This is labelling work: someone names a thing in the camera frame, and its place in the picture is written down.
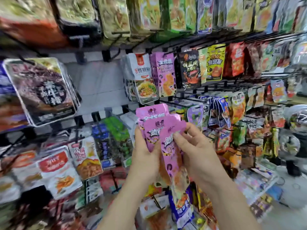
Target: white floor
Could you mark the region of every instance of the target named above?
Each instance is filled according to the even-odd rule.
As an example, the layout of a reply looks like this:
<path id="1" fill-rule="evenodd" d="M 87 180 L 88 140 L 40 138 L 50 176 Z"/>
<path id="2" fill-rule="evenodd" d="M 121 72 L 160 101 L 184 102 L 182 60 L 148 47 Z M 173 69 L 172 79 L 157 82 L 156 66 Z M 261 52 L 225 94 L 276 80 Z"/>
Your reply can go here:
<path id="1" fill-rule="evenodd" d="M 307 206 L 295 210 L 276 203 L 261 224 L 263 230 L 307 230 Z"/>

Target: dark blue package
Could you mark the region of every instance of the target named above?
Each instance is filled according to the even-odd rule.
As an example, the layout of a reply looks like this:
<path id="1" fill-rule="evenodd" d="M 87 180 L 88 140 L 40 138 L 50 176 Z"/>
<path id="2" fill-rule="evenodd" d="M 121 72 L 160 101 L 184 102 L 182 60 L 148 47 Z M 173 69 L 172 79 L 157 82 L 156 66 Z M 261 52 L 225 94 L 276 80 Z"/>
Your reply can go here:
<path id="1" fill-rule="evenodd" d="M 0 61 L 0 132 L 21 129 L 28 124 L 20 100 Z"/>
<path id="2" fill-rule="evenodd" d="M 193 206 L 190 203 L 190 188 L 186 190 L 186 194 L 181 199 L 181 206 L 176 206 L 173 201 L 172 192 L 169 191 L 169 205 L 172 211 L 173 221 L 176 223 L 178 230 L 182 229 L 187 223 L 194 219 Z"/>

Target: bowl of noodles picture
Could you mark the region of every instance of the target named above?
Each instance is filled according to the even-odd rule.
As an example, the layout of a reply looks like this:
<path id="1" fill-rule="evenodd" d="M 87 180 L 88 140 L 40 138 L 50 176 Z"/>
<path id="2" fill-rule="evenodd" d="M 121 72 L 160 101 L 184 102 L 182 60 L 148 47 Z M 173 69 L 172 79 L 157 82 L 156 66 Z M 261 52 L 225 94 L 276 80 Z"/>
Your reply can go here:
<path id="1" fill-rule="evenodd" d="M 156 86 L 148 81 L 142 82 L 138 86 L 138 93 L 141 98 L 151 97 L 156 92 Z"/>

